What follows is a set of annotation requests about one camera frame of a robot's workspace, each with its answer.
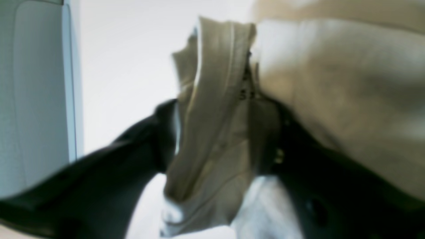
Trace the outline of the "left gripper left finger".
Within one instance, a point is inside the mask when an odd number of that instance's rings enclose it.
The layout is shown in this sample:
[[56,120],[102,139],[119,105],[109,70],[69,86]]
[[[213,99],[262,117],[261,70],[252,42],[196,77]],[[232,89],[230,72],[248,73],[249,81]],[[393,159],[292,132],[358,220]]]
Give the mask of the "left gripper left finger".
[[145,186],[164,173],[176,148],[177,100],[110,145],[36,186],[1,199],[1,224],[48,239],[123,239]]

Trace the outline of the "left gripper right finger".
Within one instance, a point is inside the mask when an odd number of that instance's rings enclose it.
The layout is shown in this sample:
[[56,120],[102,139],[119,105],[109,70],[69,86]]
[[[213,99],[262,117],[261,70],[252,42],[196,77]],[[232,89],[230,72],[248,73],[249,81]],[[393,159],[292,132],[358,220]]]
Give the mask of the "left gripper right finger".
[[289,193],[307,239],[423,239],[424,202],[325,147],[276,102],[251,98],[256,173]]

